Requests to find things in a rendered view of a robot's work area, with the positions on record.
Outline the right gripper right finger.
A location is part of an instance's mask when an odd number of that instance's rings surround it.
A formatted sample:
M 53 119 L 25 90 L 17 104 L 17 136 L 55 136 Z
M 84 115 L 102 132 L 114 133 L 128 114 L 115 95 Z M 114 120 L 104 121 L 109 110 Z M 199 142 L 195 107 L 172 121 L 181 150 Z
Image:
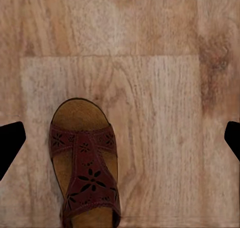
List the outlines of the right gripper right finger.
M 225 129 L 224 139 L 240 161 L 240 123 L 229 121 Z

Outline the sandal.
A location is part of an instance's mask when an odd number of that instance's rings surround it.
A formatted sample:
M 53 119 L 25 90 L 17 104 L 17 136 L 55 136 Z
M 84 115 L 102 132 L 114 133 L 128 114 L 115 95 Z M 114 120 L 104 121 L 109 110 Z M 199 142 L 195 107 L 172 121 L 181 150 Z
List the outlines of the sandal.
M 117 143 L 101 109 L 84 98 L 63 102 L 50 123 L 48 147 L 64 198 L 61 228 L 117 228 Z

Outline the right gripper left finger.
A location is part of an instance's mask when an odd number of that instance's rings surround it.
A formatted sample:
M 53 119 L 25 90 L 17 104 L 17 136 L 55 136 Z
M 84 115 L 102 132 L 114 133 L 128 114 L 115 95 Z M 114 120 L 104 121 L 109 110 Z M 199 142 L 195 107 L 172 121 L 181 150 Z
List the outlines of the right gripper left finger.
M 0 127 L 0 181 L 26 140 L 21 121 Z

